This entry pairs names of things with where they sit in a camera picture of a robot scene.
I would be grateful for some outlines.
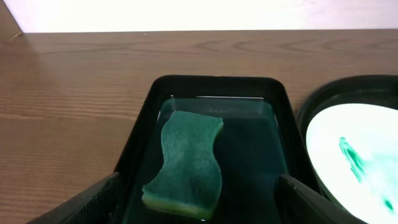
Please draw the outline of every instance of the green water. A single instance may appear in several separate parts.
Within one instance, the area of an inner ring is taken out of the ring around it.
[[[209,220],[156,212],[141,200],[142,186],[163,165],[160,134],[174,111],[223,119],[223,129],[213,145],[221,169],[221,195]],[[275,114],[263,99],[204,97],[166,101],[140,166],[123,223],[280,223],[274,187],[279,175],[288,174],[288,170]]]

